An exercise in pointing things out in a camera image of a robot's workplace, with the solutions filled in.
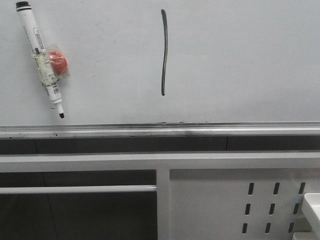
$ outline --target whiteboard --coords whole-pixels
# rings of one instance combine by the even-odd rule
[[[0,126],[320,121],[318,0],[30,0],[69,63],[64,119],[15,2],[1,1]]]

